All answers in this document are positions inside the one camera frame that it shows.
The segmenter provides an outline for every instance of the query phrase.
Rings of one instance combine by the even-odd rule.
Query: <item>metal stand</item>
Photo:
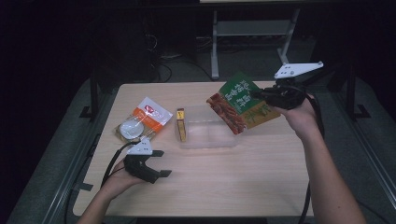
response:
[[[290,41],[294,32],[300,9],[295,9],[291,20],[283,21],[218,21],[218,12],[213,14],[213,37],[212,37],[212,78],[219,79],[218,61],[218,36],[237,35],[285,35],[286,40],[282,48],[277,50],[280,61],[289,63],[286,56]]]

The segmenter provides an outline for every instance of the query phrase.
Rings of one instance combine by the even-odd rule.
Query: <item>snack bag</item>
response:
[[[237,73],[206,102],[227,123],[234,134],[239,134],[280,116],[264,101],[250,97],[249,91],[258,89],[259,87],[250,78]]]
[[[146,97],[132,115],[117,126],[117,136],[126,142],[151,139],[172,118],[173,114]]]

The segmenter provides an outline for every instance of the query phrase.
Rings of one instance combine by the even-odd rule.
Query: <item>black cable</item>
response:
[[[300,219],[298,220],[298,224],[303,224],[305,222],[306,213],[308,212],[310,201],[311,201],[311,187],[308,182],[308,187],[306,188],[306,194],[305,194],[304,208],[303,208],[303,212],[300,215]]]
[[[102,188],[102,186],[106,183],[106,181],[108,180],[108,178],[110,177],[110,171],[113,168],[114,163],[116,162],[117,158],[119,157],[119,155],[121,154],[121,152],[128,146],[130,145],[136,145],[137,142],[129,142],[125,145],[123,145],[119,150],[116,151],[116,154],[114,154],[113,158],[111,159],[111,162],[108,164],[105,175],[103,176],[103,180],[102,180],[102,184],[100,186],[100,188]]]
[[[324,125],[323,125],[323,120],[321,117],[320,106],[319,106],[318,102],[314,98],[311,98],[311,96],[308,95],[307,93],[305,93],[305,98],[309,101],[309,103],[312,105],[312,108],[314,109],[315,115],[317,117],[317,125],[319,128],[319,131],[324,138]],[[298,224],[304,224],[305,218],[306,218],[306,213],[308,212],[310,200],[311,200],[311,188],[310,188],[310,184],[308,182],[308,187],[306,188],[306,194],[305,194],[304,209],[300,215]]]

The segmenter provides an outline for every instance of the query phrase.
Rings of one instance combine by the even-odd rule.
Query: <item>green snack bag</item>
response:
[[[239,134],[280,116],[265,101],[250,97],[249,91],[259,89],[249,77],[237,73],[206,102],[227,123],[234,134]]]

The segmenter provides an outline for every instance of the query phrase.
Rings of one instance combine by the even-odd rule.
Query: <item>gray floor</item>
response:
[[[314,40],[292,42],[288,53],[290,62],[306,63],[314,45]],[[275,71],[281,65],[276,53],[277,47],[277,43],[269,42],[259,48],[221,53],[219,80],[226,81],[236,71],[242,71],[254,80],[273,80]],[[208,77],[210,57],[207,51],[199,53],[194,63],[188,58],[179,57],[163,64],[166,67],[159,67],[161,80],[167,79],[172,71],[168,82],[211,81]],[[377,102],[371,88],[359,79],[356,103],[364,105],[372,117],[351,122],[343,108],[345,91],[328,92],[325,88],[327,81],[328,77],[325,77],[309,90],[316,95],[322,106],[326,142],[334,161],[361,202],[368,223],[386,223],[375,213],[389,223],[396,223],[395,204],[389,199],[394,193],[392,183],[396,181],[396,124]],[[94,121],[90,121],[79,118],[83,107],[90,105],[89,81],[81,86],[8,223],[77,221],[78,217],[73,215],[72,207],[90,162],[87,155],[90,155],[92,143],[105,125],[116,94],[117,89],[112,94],[99,93],[100,114]],[[387,172],[378,172],[378,166]],[[298,217],[268,217],[268,223],[296,223],[297,220]],[[316,223],[313,217],[308,217],[307,221]],[[107,217],[106,223],[135,223],[135,219]]]

